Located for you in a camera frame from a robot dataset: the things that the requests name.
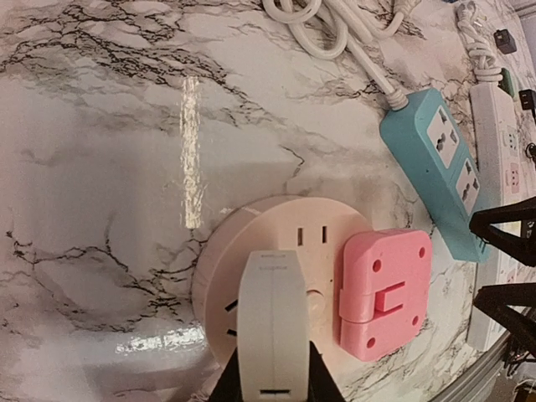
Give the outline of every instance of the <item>outlet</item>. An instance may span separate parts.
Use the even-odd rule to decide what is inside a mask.
[[[511,270],[508,272],[506,283],[516,283],[516,270]]]
[[[519,193],[519,165],[511,162],[506,171],[506,184],[512,189],[512,194]]]
[[[507,126],[507,130],[503,133],[504,145],[510,155],[518,157],[518,134],[515,128]]]
[[[463,163],[460,176],[456,181],[456,191],[463,202],[467,215],[471,215],[478,193],[480,193],[480,183],[478,182],[476,169],[469,158]]]
[[[334,306],[343,247],[353,235],[371,230],[358,211],[328,198],[266,198],[232,213],[210,236],[192,284],[194,313],[216,360],[225,366],[240,337],[239,288],[250,253],[294,250],[306,283],[311,340],[332,374],[351,368],[353,357],[338,345],[341,324]]]
[[[443,165],[448,169],[460,145],[460,138],[443,106],[438,107],[426,132]]]

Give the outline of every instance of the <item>cable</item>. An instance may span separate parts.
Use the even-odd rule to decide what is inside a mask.
[[[519,390],[519,389],[521,389],[525,385],[527,385],[527,383],[531,383],[530,384],[530,390],[534,391],[534,385],[536,385],[536,379],[525,379],[525,380],[521,381],[520,383],[518,383],[516,385],[516,388],[514,389],[514,392]]]
[[[474,1],[462,3],[456,9],[458,29],[472,39],[466,41],[467,53],[475,65],[475,75],[478,82],[499,82],[503,79],[501,67],[497,67],[497,58],[489,42],[474,28],[477,21],[477,5]]]
[[[398,0],[394,5],[393,21],[387,28],[379,29],[351,0],[324,0],[324,2],[310,0],[302,10],[297,12],[294,12],[292,0],[281,0],[282,10],[276,6],[274,0],[263,0],[268,15],[280,23],[287,24],[296,41],[311,56],[326,60],[335,59],[348,48],[353,57],[385,93],[389,105],[395,111],[404,108],[408,104],[408,98],[400,89],[393,87],[381,69],[365,53],[356,38],[348,34],[348,28],[364,44],[370,43],[374,38],[388,38],[397,31],[404,18],[418,3],[420,0]],[[304,23],[314,16],[323,20],[335,34],[335,43],[330,49],[318,47],[307,34]]]

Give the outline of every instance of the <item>white marble pattern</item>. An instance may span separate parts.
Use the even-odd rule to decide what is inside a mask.
[[[511,6],[480,3],[534,88]],[[385,0],[359,4],[390,18]],[[423,2],[367,51],[407,91],[440,89],[474,151],[454,6]],[[0,401],[188,400],[215,371],[190,304],[199,253],[235,208],[286,193],[434,240],[419,337],[350,364],[348,400],[428,400],[476,359],[475,267],[450,258],[379,138],[383,96],[348,54],[305,54],[259,1],[3,0],[0,83]]]

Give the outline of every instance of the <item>white plug body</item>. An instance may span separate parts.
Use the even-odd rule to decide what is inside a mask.
[[[309,320],[297,253],[253,251],[239,300],[237,344],[244,402],[306,401]]]

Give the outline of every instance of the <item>pink socket adapter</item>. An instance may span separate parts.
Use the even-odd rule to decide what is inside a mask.
[[[378,360],[419,333],[430,287],[430,238],[420,230],[363,232],[343,253],[340,345],[359,360]]]

